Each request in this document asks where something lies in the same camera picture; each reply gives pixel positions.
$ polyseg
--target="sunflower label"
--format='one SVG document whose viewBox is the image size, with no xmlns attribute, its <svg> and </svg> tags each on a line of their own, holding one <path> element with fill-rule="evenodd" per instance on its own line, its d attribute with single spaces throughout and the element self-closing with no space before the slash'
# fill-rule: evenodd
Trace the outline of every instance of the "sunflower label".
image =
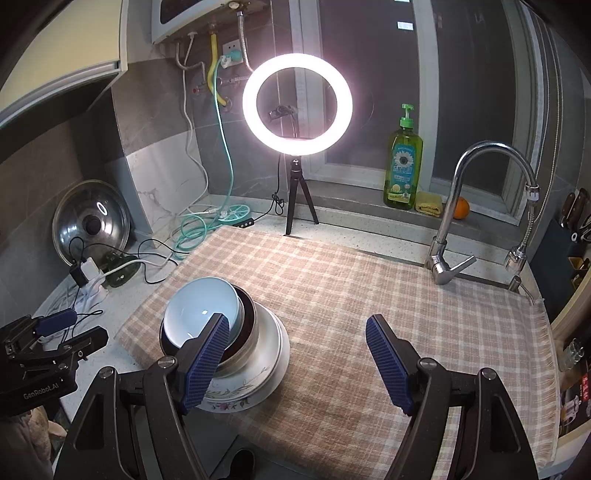
<svg viewBox="0 0 591 480">
<path fill-rule="evenodd" d="M 414 177 L 415 148 L 412 145 L 398 144 L 392 152 L 392 171 L 388 199 L 393 202 L 410 202 Z"/>
</svg>

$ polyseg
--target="pink checkered cloth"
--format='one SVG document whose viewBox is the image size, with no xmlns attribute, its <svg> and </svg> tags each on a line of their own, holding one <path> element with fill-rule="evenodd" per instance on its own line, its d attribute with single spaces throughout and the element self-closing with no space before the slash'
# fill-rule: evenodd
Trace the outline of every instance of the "pink checkered cloth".
<svg viewBox="0 0 591 480">
<path fill-rule="evenodd" d="M 158 329 L 169 299 L 185 283 L 210 275 L 270 308 L 290 337 L 290 364 L 275 392 L 243 412 L 217 414 L 267 451 L 325 478 L 384 478 L 408 417 L 391 404 L 365 343 L 367 318 L 382 313 L 419 355 L 449 370 L 494 368 L 537 466 L 554 459 L 558 369 L 541 303 L 461 279 L 437 286 L 423 268 L 349 248 L 222 227 L 119 331 L 140 365 L 162 355 Z M 434 479 L 447 478 L 458 421 L 453 408 Z"/>
</svg>

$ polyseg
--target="yellow gas pipe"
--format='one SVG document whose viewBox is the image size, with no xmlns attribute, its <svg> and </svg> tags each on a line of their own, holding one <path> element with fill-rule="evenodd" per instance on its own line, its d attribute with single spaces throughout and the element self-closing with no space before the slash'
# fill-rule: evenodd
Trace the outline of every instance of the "yellow gas pipe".
<svg viewBox="0 0 591 480">
<path fill-rule="evenodd" d="M 216 69 L 217 63 L 217 34 L 212 32 L 212 64 L 209 66 L 209 72 L 207 73 L 207 86 L 209 91 L 213 94 L 213 72 Z M 225 101 L 220 94 L 217 94 L 217 101 L 221 106 L 226 106 L 228 103 Z"/>
</svg>

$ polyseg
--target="ring light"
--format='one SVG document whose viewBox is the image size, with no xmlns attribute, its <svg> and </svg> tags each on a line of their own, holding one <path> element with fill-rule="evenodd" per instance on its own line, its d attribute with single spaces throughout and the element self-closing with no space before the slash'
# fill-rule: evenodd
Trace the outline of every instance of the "ring light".
<svg viewBox="0 0 591 480">
<path fill-rule="evenodd" d="M 335 121 L 321 136 L 310 140 L 278 137 L 263 124 L 256 109 L 256 97 L 262 84 L 274 73 L 293 67 L 312 70 L 323 76 L 336 96 Z M 242 109 L 246 123 L 261 142 L 280 153 L 300 157 L 322 152 L 343 136 L 353 115 L 353 97 L 346 80 L 330 63 L 312 55 L 288 53 L 267 60 L 251 74 L 244 87 Z"/>
</svg>

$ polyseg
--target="box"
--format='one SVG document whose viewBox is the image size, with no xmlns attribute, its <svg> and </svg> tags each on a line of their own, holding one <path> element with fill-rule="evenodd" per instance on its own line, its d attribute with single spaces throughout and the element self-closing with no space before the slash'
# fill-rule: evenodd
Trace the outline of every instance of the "box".
<svg viewBox="0 0 591 480">
<path fill-rule="evenodd" d="M 560 427 L 558 436 L 572 432 L 591 419 L 591 398 L 589 397 L 589 372 L 575 385 L 562 392 Z"/>
</svg>

